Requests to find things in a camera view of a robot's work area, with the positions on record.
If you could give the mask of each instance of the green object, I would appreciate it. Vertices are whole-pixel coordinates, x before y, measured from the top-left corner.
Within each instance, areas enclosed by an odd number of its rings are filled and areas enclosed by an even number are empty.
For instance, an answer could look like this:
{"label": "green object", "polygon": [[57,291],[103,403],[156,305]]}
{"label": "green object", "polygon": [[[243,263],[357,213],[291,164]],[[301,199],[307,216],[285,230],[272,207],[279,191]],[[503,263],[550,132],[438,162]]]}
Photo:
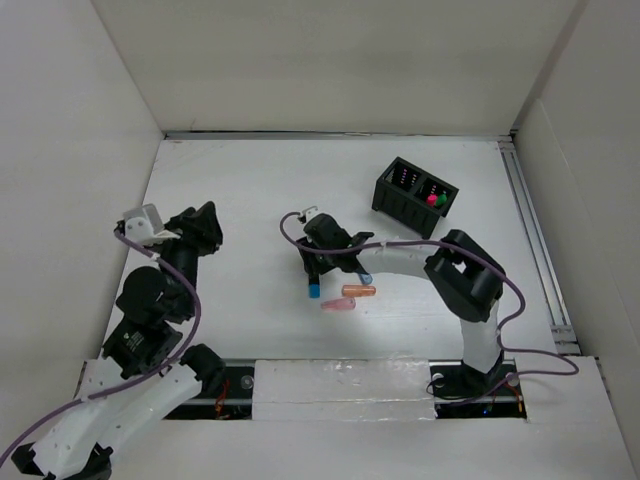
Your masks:
{"label": "green object", "polygon": [[447,203],[447,196],[443,193],[442,195],[440,195],[438,197],[438,199],[436,200],[436,207],[441,207],[442,205],[444,205],[445,203]]}

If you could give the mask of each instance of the small screw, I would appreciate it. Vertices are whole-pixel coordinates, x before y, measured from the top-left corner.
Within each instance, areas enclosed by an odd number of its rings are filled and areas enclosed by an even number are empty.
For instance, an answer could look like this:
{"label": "small screw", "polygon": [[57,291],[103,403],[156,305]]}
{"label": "small screw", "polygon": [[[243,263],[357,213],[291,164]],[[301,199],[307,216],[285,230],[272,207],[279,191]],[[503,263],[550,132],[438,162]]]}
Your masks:
{"label": "small screw", "polygon": [[249,390],[253,388],[253,377],[251,375],[245,375],[240,379],[240,386],[244,390]]}

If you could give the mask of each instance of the orange wire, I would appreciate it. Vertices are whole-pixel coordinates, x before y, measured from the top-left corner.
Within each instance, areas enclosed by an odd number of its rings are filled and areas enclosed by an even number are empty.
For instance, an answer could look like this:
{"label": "orange wire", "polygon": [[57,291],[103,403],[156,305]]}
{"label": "orange wire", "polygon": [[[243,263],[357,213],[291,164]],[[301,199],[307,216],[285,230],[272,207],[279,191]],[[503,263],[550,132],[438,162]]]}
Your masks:
{"label": "orange wire", "polygon": [[218,398],[216,398],[216,401],[214,403],[214,408],[216,410],[216,418],[219,417],[220,413],[222,412],[222,407],[224,406],[224,401],[227,399],[227,394],[229,393],[229,385],[230,385],[229,380],[224,382],[224,384],[222,386],[222,393],[220,394],[220,396]]}
{"label": "orange wire", "polygon": [[515,387],[512,387],[508,383],[505,383],[504,386],[507,387],[509,390],[511,390],[513,394],[516,396],[516,400],[518,400],[518,411],[522,413],[522,401],[520,400],[520,392],[518,392],[518,390],[516,390]]}

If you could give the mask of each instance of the black plastic crate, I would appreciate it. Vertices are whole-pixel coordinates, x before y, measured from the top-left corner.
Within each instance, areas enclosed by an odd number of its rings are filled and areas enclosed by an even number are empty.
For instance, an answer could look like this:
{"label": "black plastic crate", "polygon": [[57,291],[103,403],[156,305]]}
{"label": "black plastic crate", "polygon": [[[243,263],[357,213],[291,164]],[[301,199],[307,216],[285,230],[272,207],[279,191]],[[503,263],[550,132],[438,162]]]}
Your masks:
{"label": "black plastic crate", "polygon": [[[439,206],[427,204],[429,195],[446,196]],[[376,181],[371,208],[395,218],[429,238],[440,217],[446,217],[458,189],[403,158],[396,159]]]}

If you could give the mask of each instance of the wire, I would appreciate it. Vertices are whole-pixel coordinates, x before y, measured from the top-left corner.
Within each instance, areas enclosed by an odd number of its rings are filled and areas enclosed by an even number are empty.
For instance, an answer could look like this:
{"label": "wire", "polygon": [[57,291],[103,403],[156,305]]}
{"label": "wire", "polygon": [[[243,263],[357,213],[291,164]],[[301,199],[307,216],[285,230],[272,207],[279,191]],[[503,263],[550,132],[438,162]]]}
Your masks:
{"label": "wire", "polygon": [[[137,243],[132,242],[131,240],[126,238],[124,235],[122,235],[117,230],[114,230],[113,233],[116,236],[116,238],[118,240],[120,240],[122,243],[124,243],[126,246],[128,246],[132,250],[135,250],[138,253],[141,253],[145,257],[151,258],[152,260],[157,262],[158,265],[160,265],[162,268],[167,270],[171,275],[173,275],[175,277],[176,280],[178,280],[182,285],[184,285],[184,287],[187,289],[187,291],[189,292],[189,294],[193,298],[193,303],[194,303],[193,327],[191,328],[191,331],[189,332],[189,335],[187,335],[187,338],[185,339],[185,341],[182,342],[182,344],[176,350],[176,352],[172,356],[170,356],[167,360],[165,360],[160,366],[154,368],[153,370],[150,370],[149,372],[145,373],[144,375],[141,375],[141,376],[139,376],[137,378],[134,378],[133,380],[129,380],[128,382],[124,382],[124,383],[122,383],[120,385],[117,385],[115,387],[106,388],[106,389],[101,390],[99,392],[92,393],[91,395],[88,396],[89,400],[95,400],[95,399],[98,399],[98,398],[105,398],[105,397],[108,397],[108,396],[113,395],[115,393],[119,393],[119,392],[122,392],[124,390],[128,390],[128,389],[130,389],[132,387],[135,387],[136,385],[140,385],[142,382],[148,380],[149,378],[153,377],[154,375],[156,375],[160,371],[164,370],[165,368],[167,368],[168,366],[173,364],[176,360],[178,360],[182,356],[182,354],[185,352],[185,350],[187,348],[189,348],[189,345],[193,341],[193,338],[195,337],[196,332],[198,331],[198,327],[200,325],[200,317],[202,316],[202,303],[200,302],[200,297],[198,296],[198,293],[196,292],[196,289],[194,288],[194,286],[191,285],[189,280],[187,280],[184,275],[182,275],[177,269],[175,269],[168,262],[166,262],[162,258],[158,257],[153,252],[150,252],[150,251],[146,250],[144,247],[138,245]],[[83,403],[83,401],[81,399],[79,399],[79,398],[75,399],[75,400],[72,400],[71,402],[65,403],[61,407],[56,408],[55,410],[53,410],[52,412],[48,413],[47,415],[42,417],[40,420],[35,422],[29,428],[27,428],[23,433],[21,433],[18,436],[18,438],[16,438],[11,443],[11,445],[9,445],[9,447],[4,452],[2,452],[2,455],[0,455],[0,468],[2,468],[2,466],[5,464],[5,462],[7,461],[9,456],[13,453],[13,451],[16,448],[18,448],[20,446],[20,444],[29,435],[31,435],[33,432],[35,432],[38,428],[40,428],[45,423],[48,423],[49,421],[53,420],[58,415],[63,414],[67,410],[70,410],[70,409],[72,409],[74,407],[77,407],[81,403]]]}
{"label": "wire", "polygon": [[216,398],[216,401],[213,405],[216,411],[216,420],[220,419],[220,414],[222,413],[224,402],[227,399],[230,385],[231,385],[231,382],[229,381],[229,379],[227,379],[227,381],[225,381],[224,384],[222,385],[222,393],[218,396],[218,398]]}
{"label": "wire", "polygon": [[516,390],[515,387],[512,387],[508,383],[505,385],[505,387],[511,390],[513,394],[516,396],[516,400],[518,401],[518,412],[522,413],[522,401],[520,400],[520,392],[518,392],[518,390]]}
{"label": "wire", "polygon": [[491,403],[482,411],[483,415],[489,415],[493,410],[493,406],[496,404],[496,397],[498,396],[498,392],[493,392],[493,398],[491,399]]}
{"label": "wire", "polygon": [[[347,254],[347,253],[359,253],[362,250],[367,250],[367,249],[370,249],[370,248],[380,248],[380,247],[383,246],[382,243],[380,243],[380,242],[372,242],[372,243],[365,243],[364,245],[359,245],[357,247],[341,248],[341,249],[336,249],[336,250],[327,250],[327,249],[311,248],[311,247],[307,247],[305,245],[301,245],[296,240],[291,238],[287,234],[287,232],[286,232],[286,230],[284,228],[284,224],[289,218],[291,218],[291,217],[299,217],[299,216],[300,216],[300,212],[289,212],[284,217],[282,217],[280,219],[280,233],[282,234],[282,236],[289,243],[291,243],[296,248],[298,248],[298,249],[300,249],[300,250],[302,250],[304,252],[314,253],[316,255],[342,255],[342,254]],[[463,406],[463,405],[468,405],[470,403],[474,403],[474,402],[476,402],[477,400],[479,400],[479,399],[481,399],[483,397],[491,395],[492,393],[497,391],[500,387],[502,387],[503,385],[507,384],[507,382],[509,382],[509,380],[512,380],[514,378],[520,378],[523,375],[571,376],[571,375],[577,375],[580,372],[580,368],[578,367],[578,365],[575,364],[575,362],[573,362],[570,359],[568,359],[566,357],[563,357],[562,355],[559,355],[559,354],[557,354],[555,352],[548,352],[546,350],[538,350],[538,349],[534,349],[534,348],[512,348],[512,347],[507,347],[503,343],[503,341],[502,341],[502,329],[504,328],[504,326],[507,323],[509,323],[513,319],[519,317],[522,314],[522,312],[524,312],[524,310],[525,310],[525,308],[527,306],[527,302],[526,302],[526,300],[524,298],[524,294],[518,288],[518,286],[515,283],[513,283],[513,281],[511,279],[509,279],[504,273],[502,273],[499,269],[497,269],[491,263],[487,262],[485,259],[480,258],[479,256],[477,256],[473,252],[465,250],[464,248],[461,248],[461,247],[459,247],[457,245],[452,245],[450,243],[442,242],[440,240],[403,240],[403,241],[391,241],[391,242],[386,242],[385,243],[385,246],[387,246],[387,247],[415,247],[415,246],[418,246],[418,245],[433,245],[433,246],[436,246],[436,247],[446,248],[446,249],[449,249],[449,250],[453,250],[454,252],[458,252],[458,253],[464,255],[465,257],[473,260],[474,262],[480,264],[484,268],[488,269],[491,273],[493,273],[496,277],[498,277],[502,282],[506,283],[507,286],[513,291],[513,293],[515,293],[516,297],[518,297],[518,300],[520,301],[520,306],[518,307],[518,309],[515,312],[507,315],[506,317],[504,317],[498,323],[497,341],[498,341],[498,345],[500,346],[502,351],[509,352],[509,353],[531,353],[531,354],[535,354],[535,355],[545,355],[545,356],[548,356],[548,357],[553,357],[553,358],[556,358],[558,360],[561,360],[561,361],[563,361],[564,363],[568,364],[571,367],[570,371],[523,370],[521,372],[513,372],[511,374],[507,374],[502,380],[500,380],[498,383],[496,383],[492,388],[490,388],[484,394],[482,394],[482,395],[480,395],[478,397],[468,398],[468,399],[460,401],[460,402],[451,402],[451,403],[449,403],[450,406]]]}
{"label": "wire", "polygon": [[452,396],[452,395],[440,395],[438,393],[436,393],[436,382],[438,382],[438,380],[442,380],[441,378],[436,379],[436,380],[431,380],[428,384],[427,384],[427,388],[426,391],[429,395],[431,395],[434,398],[439,398],[440,400],[464,400],[467,397],[461,397],[461,396]]}

